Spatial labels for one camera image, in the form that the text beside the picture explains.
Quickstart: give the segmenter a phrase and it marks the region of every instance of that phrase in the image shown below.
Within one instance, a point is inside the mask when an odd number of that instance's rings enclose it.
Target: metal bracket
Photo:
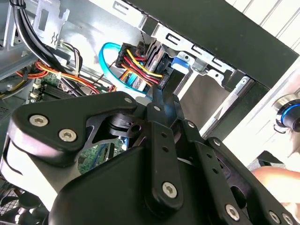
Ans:
[[[227,112],[229,107],[238,99],[241,91],[246,86],[251,79],[248,76],[244,76],[243,79],[236,85],[235,89],[229,94],[229,96],[224,100],[222,105],[215,111],[215,113],[210,117],[210,119],[205,123],[205,125],[200,129],[199,133],[201,137],[207,138],[209,132],[213,128],[213,125],[218,122],[222,116]]]
[[[183,192],[177,163],[173,132],[166,127],[162,91],[153,87],[153,103],[147,105],[147,129],[135,145],[147,150],[145,201],[160,217],[178,211],[183,205]]]
[[[34,19],[33,29],[40,40],[54,49],[57,48],[60,32],[68,20],[70,10],[61,15],[59,0],[39,0],[37,16]]]

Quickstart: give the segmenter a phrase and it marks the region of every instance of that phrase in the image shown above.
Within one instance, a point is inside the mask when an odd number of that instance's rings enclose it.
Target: blue light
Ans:
[[[282,124],[283,124],[283,120],[284,120],[285,116],[287,115],[287,113],[288,113],[291,109],[296,108],[296,107],[298,107],[298,106],[300,106],[300,104],[292,105],[292,106],[290,106],[289,108],[287,108],[286,110],[284,110],[284,112],[282,113],[282,116],[281,116],[281,123],[282,123]]]

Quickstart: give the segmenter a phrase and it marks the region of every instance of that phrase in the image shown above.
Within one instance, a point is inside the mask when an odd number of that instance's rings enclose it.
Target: silver screw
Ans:
[[[240,220],[240,215],[239,212],[232,206],[232,205],[226,205],[226,212],[228,213],[228,215],[235,221],[239,221]]]
[[[293,225],[293,221],[291,220],[291,218],[287,214],[283,213],[282,216],[283,216],[283,219],[285,219],[285,221],[287,222],[288,225]]]
[[[58,135],[64,142],[73,142],[77,138],[77,134],[70,129],[63,129],[59,132]]]
[[[277,216],[274,212],[269,211],[269,214],[270,214],[271,218],[272,218],[276,223],[280,224],[280,219],[278,218],[278,216]]]
[[[191,121],[187,122],[187,124],[188,124],[191,128],[194,128],[194,127],[195,127],[194,123],[192,123]]]
[[[126,97],[126,98],[124,98],[124,99],[125,99],[125,101],[127,101],[128,103],[132,103],[132,100],[131,100],[130,98]]]
[[[217,139],[214,139],[214,143],[215,143],[217,146],[221,146],[221,143],[220,143]]]
[[[157,111],[160,111],[160,108],[159,108],[159,107],[154,106],[154,108],[155,108]]]
[[[29,122],[36,127],[44,127],[49,123],[49,120],[42,115],[33,115],[29,118]]]
[[[171,184],[170,182],[163,183],[163,192],[169,197],[169,198],[176,198],[177,196],[177,189],[176,187]]]

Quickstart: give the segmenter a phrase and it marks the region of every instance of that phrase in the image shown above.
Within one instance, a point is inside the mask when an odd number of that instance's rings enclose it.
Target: yellow wire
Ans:
[[[52,74],[56,74],[58,75],[59,73],[55,70],[52,70],[52,69],[48,69],[46,67],[44,67],[41,63],[38,64],[39,67],[41,67],[43,70],[49,72],[49,73],[52,73]],[[69,75],[69,74],[64,74],[64,73],[61,73],[60,74],[62,77],[65,77],[65,78],[68,78],[68,79],[71,79],[73,81],[76,81],[78,83],[81,83],[83,86],[86,86],[86,84],[84,82],[82,82],[81,80],[79,80],[77,77],[75,76],[72,76],[72,75]]]
[[[24,82],[25,82],[25,81],[21,81],[20,83],[18,83],[12,90],[10,90],[10,92],[11,92],[11,91],[17,90],[19,87],[22,86],[22,84],[24,84]]]
[[[143,67],[141,64],[139,64],[139,62],[135,60],[134,56],[131,54],[131,52],[128,49],[127,49],[127,53],[130,56],[130,58],[132,59],[132,61],[134,62],[134,64],[136,64],[139,68],[141,68],[147,74],[152,75],[152,76],[156,76],[156,77],[163,77],[162,75],[154,74],[154,73],[150,72],[145,67]]]
[[[128,68],[128,67],[125,66],[124,64],[122,64],[122,66],[123,66],[125,69],[129,70],[131,73],[136,74],[133,70],[131,70],[130,68]],[[149,83],[148,81],[146,81],[141,75],[139,75],[139,74],[136,74],[136,75],[138,75],[139,78],[141,78],[143,81],[145,81],[146,84],[148,84],[149,86],[152,86],[152,84]]]

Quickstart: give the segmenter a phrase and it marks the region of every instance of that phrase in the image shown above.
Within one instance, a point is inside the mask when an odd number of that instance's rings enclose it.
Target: black panel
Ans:
[[[204,193],[201,180],[195,168],[183,162],[179,162],[182,209],[167,220],[152,215],[144,200],[144,153],[141,148],[127,151],[68,183],[55,200],[49,225],[91,225],[95,221],[104,225],[120,221],[128,225],[210,224],[199,201]]]
[[[224,140],[245,116],[256,106],[256,104],[268,93],[269,89],[255,82],[253,86],[232,105],[210,134],[210,137],[217,137]]]
[[[268,88],[298,54],[224,0],[129,0]]]

